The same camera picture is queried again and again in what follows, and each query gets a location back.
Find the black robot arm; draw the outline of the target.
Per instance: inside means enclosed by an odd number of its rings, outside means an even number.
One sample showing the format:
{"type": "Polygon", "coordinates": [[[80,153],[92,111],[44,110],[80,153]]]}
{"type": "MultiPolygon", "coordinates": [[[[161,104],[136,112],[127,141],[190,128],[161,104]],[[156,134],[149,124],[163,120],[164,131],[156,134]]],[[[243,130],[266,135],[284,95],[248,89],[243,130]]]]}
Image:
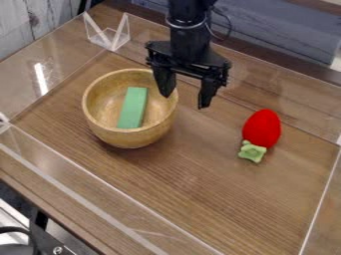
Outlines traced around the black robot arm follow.
{"type": "Polygon", "coordinates": [[[220,87],[227,85],[231,63],[211,47],[211,11],[216,0],[168,0],[165,22],[168,41],[148,41],[147,64],[152,68],[160,94],[167,98],[175,89],[175,75],[200,80],[199,109],[207,108],[220,87]]]}

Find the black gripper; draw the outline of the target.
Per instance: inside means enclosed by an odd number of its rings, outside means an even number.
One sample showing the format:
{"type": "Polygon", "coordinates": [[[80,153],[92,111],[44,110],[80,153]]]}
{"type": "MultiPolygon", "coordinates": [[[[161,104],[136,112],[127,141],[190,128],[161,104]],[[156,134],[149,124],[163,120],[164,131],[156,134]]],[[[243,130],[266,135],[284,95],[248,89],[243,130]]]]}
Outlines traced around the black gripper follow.
{"type": "Polygon", "coordinates": [[[226,86],[231,63],[210,47],[210,24],[206,20],[196,23],[167,19],[169,39],[148,41],[147,64],[163,97],[175,88],[175,75],[180,74],[200,80],[198,107],[207,108],[219,87],[226,86]]]}

